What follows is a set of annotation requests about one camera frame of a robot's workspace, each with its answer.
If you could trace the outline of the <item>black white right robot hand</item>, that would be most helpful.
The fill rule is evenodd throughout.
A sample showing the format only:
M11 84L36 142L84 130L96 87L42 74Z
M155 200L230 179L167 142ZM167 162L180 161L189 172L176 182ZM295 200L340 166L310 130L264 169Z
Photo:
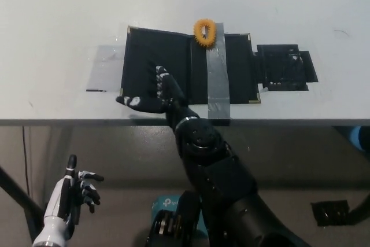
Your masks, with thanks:
M149 68L156 95L134 96L122 93L116 102L138 112L155 113L166 116L171 129L177 130L186 121L198 119L199 115L188 107L188 102L175 78L161 65Z

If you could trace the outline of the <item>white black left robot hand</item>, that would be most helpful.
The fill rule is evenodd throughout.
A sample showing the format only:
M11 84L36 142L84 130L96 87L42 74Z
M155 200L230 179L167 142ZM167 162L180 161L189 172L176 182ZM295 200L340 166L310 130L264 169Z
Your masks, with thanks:
M77 170L77 156L69 156L65 173L54 187L44 217L58 217L68 225L79 224L81 206L86 204L90 213L101 204L101 197L93 181L102 182L104 177L91 171Z

